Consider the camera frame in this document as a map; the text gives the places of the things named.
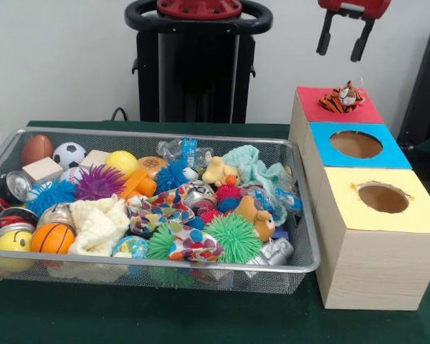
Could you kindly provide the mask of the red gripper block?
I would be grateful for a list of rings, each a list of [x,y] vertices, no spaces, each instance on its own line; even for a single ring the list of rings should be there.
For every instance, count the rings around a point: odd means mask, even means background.
[[[338,15],[337,11],[351,11],[360,14],[365,22],[365,26],[360,37],[355,41],[350,56],[351,62],[359,62],[363,56],[366,43],[373,28],[374,19],[380,19],[383,16],[391,0],[318,0],[317,2],[320,7],[327,9],[327,11],[325,13],[316,52],[320,56],[326,55],[331,39],[330,28],[333,17]]]

